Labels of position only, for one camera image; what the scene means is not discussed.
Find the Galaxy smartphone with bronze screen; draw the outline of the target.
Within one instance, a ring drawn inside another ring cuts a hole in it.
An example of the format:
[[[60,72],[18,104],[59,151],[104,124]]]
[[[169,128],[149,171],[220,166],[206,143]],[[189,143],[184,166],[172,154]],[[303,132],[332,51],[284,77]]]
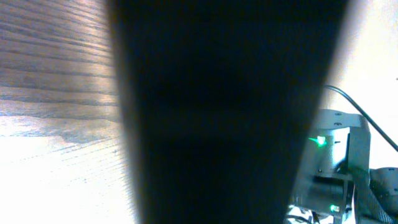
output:
[[[139,223],[282,223],[347,9],[106,2]]]

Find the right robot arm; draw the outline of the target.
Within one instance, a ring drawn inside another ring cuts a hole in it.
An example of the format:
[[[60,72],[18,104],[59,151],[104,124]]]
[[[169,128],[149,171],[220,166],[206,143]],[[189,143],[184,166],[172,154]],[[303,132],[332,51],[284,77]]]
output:
[[[321,109],[284,223],[397,223],[397,168],[369,166],[371,118]]]

